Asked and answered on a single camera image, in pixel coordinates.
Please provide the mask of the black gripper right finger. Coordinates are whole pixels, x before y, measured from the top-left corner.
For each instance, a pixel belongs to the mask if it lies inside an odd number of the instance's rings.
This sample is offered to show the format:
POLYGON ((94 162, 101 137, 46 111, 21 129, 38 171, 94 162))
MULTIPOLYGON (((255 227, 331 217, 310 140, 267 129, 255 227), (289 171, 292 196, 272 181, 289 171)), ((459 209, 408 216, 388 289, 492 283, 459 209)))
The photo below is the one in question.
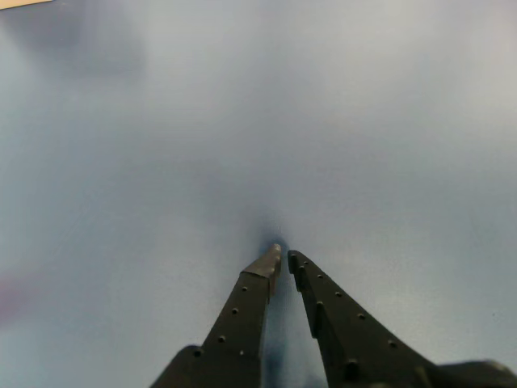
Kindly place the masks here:
POLYGON ((299 251, 288 268, 303 298, 330 387, 431 387, 435 365, 373 318, 299 251))

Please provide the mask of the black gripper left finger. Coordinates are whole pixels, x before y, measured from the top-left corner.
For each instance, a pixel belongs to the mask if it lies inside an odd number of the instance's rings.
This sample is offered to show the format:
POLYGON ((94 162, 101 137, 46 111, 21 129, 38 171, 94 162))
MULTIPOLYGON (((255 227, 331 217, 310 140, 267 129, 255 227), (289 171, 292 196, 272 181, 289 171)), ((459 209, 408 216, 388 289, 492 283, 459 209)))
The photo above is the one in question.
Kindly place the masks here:
POLYGON ((154 387, 260 387, 267 307, 282 248, 275 243, 243 269, 201 345, 179 351, 154 387))

